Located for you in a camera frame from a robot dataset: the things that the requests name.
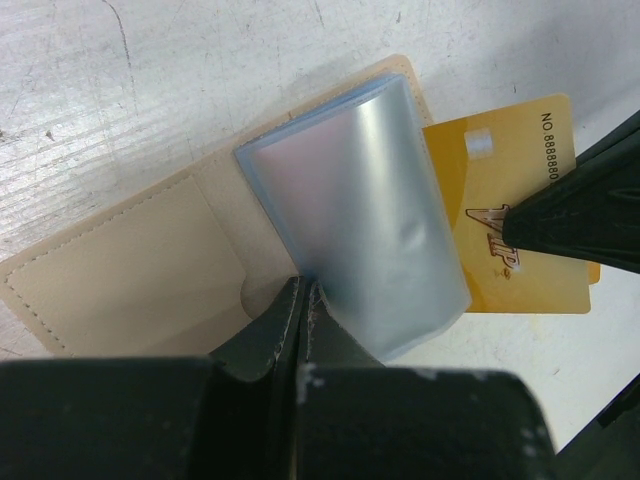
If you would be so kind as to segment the gold VIP card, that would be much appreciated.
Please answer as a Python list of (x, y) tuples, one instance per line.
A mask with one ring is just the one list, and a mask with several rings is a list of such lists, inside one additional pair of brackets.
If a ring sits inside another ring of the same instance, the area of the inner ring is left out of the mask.
[(470, 312), (589, 312), (598, 265), (517, 249), (503, 239), (508, 211), (576, 166), (568, 96), (435, 124), (424, 137), (471, 293)]

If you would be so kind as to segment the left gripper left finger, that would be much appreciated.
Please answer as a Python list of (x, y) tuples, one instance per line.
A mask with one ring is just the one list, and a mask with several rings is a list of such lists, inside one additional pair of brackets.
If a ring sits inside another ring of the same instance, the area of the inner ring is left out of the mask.
[(303, 281), (207, 355), (1, 366), (5, 479), (287, 479)]

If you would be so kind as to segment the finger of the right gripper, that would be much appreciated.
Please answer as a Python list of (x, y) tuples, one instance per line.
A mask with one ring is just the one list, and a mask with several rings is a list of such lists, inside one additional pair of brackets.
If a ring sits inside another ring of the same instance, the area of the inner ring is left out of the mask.
[(639, 271), (639, 115), (580, 154), (577, 167), (511, 208), (515, 248)]

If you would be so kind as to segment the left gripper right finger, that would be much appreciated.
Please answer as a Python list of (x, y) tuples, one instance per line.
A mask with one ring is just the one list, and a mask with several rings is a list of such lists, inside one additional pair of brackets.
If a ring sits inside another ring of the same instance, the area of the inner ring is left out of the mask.
[(386, 366), (310, 285), (300, 316), (301, 479), (552, 479), (542, 411), (514, 374)]

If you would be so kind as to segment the beige leather card holder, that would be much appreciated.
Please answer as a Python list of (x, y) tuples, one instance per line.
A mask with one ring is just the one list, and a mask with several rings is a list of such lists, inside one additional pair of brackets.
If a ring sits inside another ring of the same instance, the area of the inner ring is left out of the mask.
[(410, 61), (390, 56), (5, 260), (2, 301), (56, 355), (190, 355), (309, 280), (393, 359), (470, 303), (429, 120)]

